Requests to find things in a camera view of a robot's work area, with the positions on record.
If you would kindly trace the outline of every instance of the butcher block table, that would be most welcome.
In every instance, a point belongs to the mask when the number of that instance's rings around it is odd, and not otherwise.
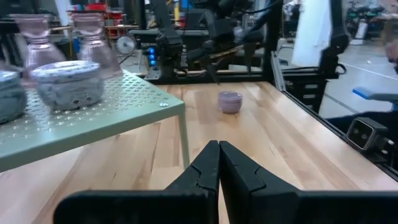
[[[224,140],[300,189],[398,189],[397,182],[269,83],[158,87],[185,103],[191,161],[208,141]],[[218,111],[221,91],[243,95],[240,113]],[[164,189],[183,172],[180,138],[178,119],[171,117],[60,154],[54,145],[54,156],[0,173],[0,223],[51,223],[59,201],[79,190]],[[220,223],[228,223],[222,193],[219,200]]]

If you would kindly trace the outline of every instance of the small purple cup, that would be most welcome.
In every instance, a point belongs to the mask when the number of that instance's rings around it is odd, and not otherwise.
[[[218,94],[218,109],[223,113],[237,113],[242,107],[242,95],[234,91]]]

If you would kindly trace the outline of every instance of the gray speckled bowl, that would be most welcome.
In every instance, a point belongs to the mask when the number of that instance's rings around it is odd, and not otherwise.
[[[0,124],[18,118],[27,105],[27,95],[17,72],[0,71]]]
[[[97,103],[104,93],[104,80],[95,62],[57,62],[36,68],[30,78],[37,93],[53,110],[75,110]]]
[[[234,91],[224,91],[218,94],[218,109],[223,113],[237,113],[243,103],[240,93]]]

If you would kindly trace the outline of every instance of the glass vase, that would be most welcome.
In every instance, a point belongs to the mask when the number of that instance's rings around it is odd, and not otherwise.
[[[48,14],[11,14],[21,34],[27,39],[27,55],[24,60],[22,85],[33,86],[30,73],[35,68],[54,62],[65,61],[65,56],[49,41]]]
[[[100,13],[74,13],[72,20],[83,36],[79,60],[99,63],[103,78],[122,75],[115,53],[102,40],[103,16]]]

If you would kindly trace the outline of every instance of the perforated metal shelf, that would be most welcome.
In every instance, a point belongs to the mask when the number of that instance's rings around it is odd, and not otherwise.
[[[28,90],[25,114],[0,125],[0,172],[185,112],[183,101],[124,71],[98,104],[51,111]]]

